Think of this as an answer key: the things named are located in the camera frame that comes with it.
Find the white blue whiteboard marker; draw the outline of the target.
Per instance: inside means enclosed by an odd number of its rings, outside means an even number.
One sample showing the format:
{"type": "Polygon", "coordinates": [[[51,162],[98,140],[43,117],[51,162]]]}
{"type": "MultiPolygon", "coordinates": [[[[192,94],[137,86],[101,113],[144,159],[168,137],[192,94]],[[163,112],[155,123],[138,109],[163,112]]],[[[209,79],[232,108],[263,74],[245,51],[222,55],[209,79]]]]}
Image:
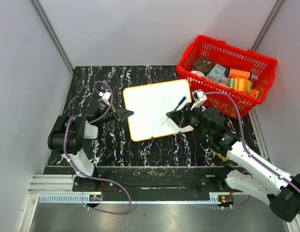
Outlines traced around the white blue whiteboard marker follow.
{"type": "MultiPolygon", "coordinates": [[[[183,96],[182,99],[179,101],[179,103],[176,105],[176,107],[173,109],[173,111],[176,111],[181,105],[182,103],[186,100],[186,97],[183,96]]],[[[167,116],[166,119],[163,121],[162,124],[165,124],[167,121],[169,120],[169,117],[167,116]]]]}

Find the yellow framed whiteboard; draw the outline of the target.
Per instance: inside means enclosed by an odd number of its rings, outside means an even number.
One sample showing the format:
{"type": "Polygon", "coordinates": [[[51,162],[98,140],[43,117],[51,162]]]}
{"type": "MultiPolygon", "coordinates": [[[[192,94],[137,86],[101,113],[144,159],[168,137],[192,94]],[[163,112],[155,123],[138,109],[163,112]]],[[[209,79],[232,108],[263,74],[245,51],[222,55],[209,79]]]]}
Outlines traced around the yellow framed whiteboard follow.
{"type": "Polygon", "coordinates": [[[134,142],[193,131],[191,126],[179,128],[172,120],[164,122],[166,113],[191,102],[189,82],[185,79],[128,87],[123,91],[125,108],[134,114],[128,117],[130,137],[134,142]]]}

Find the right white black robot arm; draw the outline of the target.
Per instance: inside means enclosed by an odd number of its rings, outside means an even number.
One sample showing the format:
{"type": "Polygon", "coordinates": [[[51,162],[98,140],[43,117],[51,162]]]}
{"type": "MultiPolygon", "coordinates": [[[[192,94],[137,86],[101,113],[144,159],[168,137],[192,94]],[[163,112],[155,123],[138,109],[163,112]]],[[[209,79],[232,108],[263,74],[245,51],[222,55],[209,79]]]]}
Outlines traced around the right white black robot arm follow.
{"type": "Polygon", "coordinates": [[[240,190],[268,205],[280,219],[292,222],[300,214],[300,174],[291,174],[277,168],[250,150],[239,136],[224,125],[224,119],[216,108],[202,113],[192,109],[192,103],[166,114],[178,127],[191,126],[208,139],[211,149],[239,164],[250,175],[233,168],[224,168],[215,179],[220,191],[229,188],[240,190]]]}

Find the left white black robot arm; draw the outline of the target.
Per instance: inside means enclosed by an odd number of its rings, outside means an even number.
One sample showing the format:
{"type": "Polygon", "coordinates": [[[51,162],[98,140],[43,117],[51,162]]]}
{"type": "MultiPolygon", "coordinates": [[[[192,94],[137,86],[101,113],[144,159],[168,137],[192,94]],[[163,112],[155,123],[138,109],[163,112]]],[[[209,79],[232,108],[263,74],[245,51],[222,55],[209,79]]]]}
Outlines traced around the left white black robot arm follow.
{"type": "Polygon", "coordinates": [[[83,186],[89,191],[99,188],[100,179],[94,164],[83,149],[85,140],[95,140],[100,126],[109,121],[122,121],[134,114],[133,111],[112,106],[108,112],[96,110],[88,115],[58,116],[49,134],[50,150],[62,155],[71,164],[78,177],[84,178],[83,186]]]}

